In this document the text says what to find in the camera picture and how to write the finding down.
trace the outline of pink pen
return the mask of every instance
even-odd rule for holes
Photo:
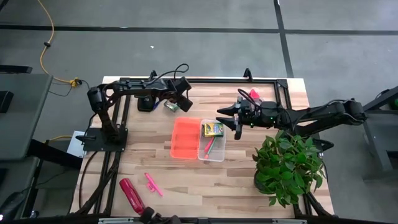
[[[160,196],[163,197],[163,193],[160,191],[160,189],[157,187],[157,185],[155,184],[154,180],[150,177],[150,175],[148,173],[145,173],[145,176],[148,179],[148,184],[147,187],[151,192],[154,192],[155,190],[159,193]]]

